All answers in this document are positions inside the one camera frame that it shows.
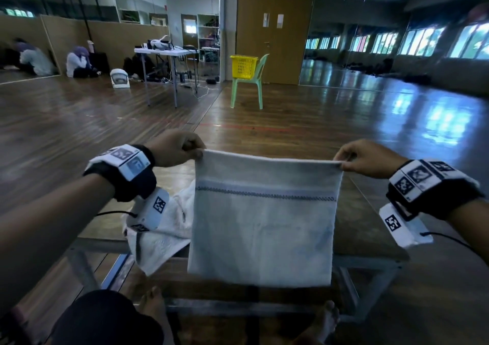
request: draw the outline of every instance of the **window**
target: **window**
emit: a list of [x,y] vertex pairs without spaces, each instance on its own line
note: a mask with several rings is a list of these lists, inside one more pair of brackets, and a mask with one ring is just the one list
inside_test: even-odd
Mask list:
[[367,50],[369,39],[370,35],[356,36],[353,40],[351,40],[350,51],[358,51],[360,53],[364,53]]
[[489,23],[465,27],[450,53],[450,58],[489,59]]
[[185,33],[197,33],[197,21],[195,19],[184,19]]
[[381,33],[375,37],[373,54],[390,54],[396,44],[397,33]]
[[316,50],[319,45],[319,39],[308,39],[306,42],[306,49]]
[[330,49],[338,49],[338,46],[339,46],[339,36],[334,36],[333,40],[331,41]]
[[5,12],[7,15],[11,15],[13,17],[27,17],[27,18],[33,18],[34,15],[30,11],[24,11],[24,10],[19,10],[19,9],[5,9]]
[[321,40],[321,44],[319,45],[320,49],[327,49],[328,44],[330,43],[330,38],[329,37],[323,37]]
[[400,49],[400,55],[431,56],[440,38],[442,28],[424,28],[409,31]]

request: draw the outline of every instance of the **cable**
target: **cable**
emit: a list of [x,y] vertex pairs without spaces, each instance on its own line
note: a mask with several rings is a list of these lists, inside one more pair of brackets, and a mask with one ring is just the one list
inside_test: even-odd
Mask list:
[[107,215],[107,214],[128,214],[128,215],[131,215],[133,218],[137,218],[138,215],[133,213],[133,212],[129,212],[129,211],[107,211],[107,212],[100,212],[98,214],[96,214],[95,216],[102,216],[102,215]]
[[453,238],[453,237],[450,237],[449,235],[446,235],[446,234],[442,234],[442,233],[437,233],[436,231],[426,231],[426,232],[423,232],[423,233],[419,233],[420,236],[422,237],[425,237],[427,235],[439,235],[441,237],[446,237],[448,239],[451,239],[452,241],[454,242],[457,242],[457,243],[460,243],[462,246],[465,246],[467,247],[469,250],[471,250],[474,254],[476,254],[477,256],[479,256],[480,258],[482,258],[481,255],[479,255],[479,253],[474,250],[471,246],[469,246],[467,243],[464,243],[462,242],[461,240],[457,239],[457,238]]

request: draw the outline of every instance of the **forearm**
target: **forearm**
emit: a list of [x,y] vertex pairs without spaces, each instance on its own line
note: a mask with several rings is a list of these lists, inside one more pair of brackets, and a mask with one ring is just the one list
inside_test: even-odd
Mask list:
[[469,202],[452,211],[447,221],[489,265],[489,204]]
[[92,174],[0,218],[0,315],[36,285],[113,195],[114,187]]

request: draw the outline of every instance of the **white towel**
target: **white towel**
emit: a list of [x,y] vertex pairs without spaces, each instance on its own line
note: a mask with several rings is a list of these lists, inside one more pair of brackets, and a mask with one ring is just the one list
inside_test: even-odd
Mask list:
[[135,232],[126,227],[127,241],[136,264],[146,275],[153,274],[165,261],[190,243],[194,220],[195,180],[170,197],[155,231]]
[[268,287],[331,284],[339,162],[205,150],[188,272]]

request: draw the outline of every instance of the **metal table frame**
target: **metal table frame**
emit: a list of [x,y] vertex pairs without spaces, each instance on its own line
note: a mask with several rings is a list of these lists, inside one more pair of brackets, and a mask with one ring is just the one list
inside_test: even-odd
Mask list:
[[[99,285],[89,265],[86,251],[120,254],[117,261]],[[78,238],[66,253],[70,265],[78,280],[85,287],[85,292],[98,289],[110,289],[113,280],[130,255],[129,245],[124,240],[100,240]],[[340,315],[343,322],[361,323],[370,309],[377,303],[382,293],[396,277],[404,263],[398,260],[377,257],[333,256],[333,274],[339,280],[345,311]],[[374,276],[364,293],[359,296],[348,269],[369,269],[375,271]],[[168,312],[203,316],[258,316],[270,317],[284,313],[314,313],[308,305],[275,304],[267,302],[232,302],[198,299],[165,298]]]
[[[143,48],[135,48],[134,52],[136,54],[141,55],[141,62],[143,63],[143,74],[144,74],[144,88],[146,90],[146,102],[148,103],[148,107],[151,105],[150,97],[148,94],[148,81],[146,78],[146,65],[144,63],[144,55],[166,55],[170,57],[172,61],[171,69],[172,69],[172,82],[173,82],[173,97],[174,97],[174,104],[175,108],[177,108],[177,100],[176,100],[176,85],[177,85],[177,80],[176,80],[176,64],[175,64],[175,58],[184,56],[184,55],[197,55],[198,57],[198,50],[183,50],[183,49],[175,49],[175,50],[152,50],[152,49],[143,49]],[[197,68],[195,64],[195,58],[193,59],[194,61],[194,83],[195,83],[195,94],[198,93],[198,86],[197,86]]]

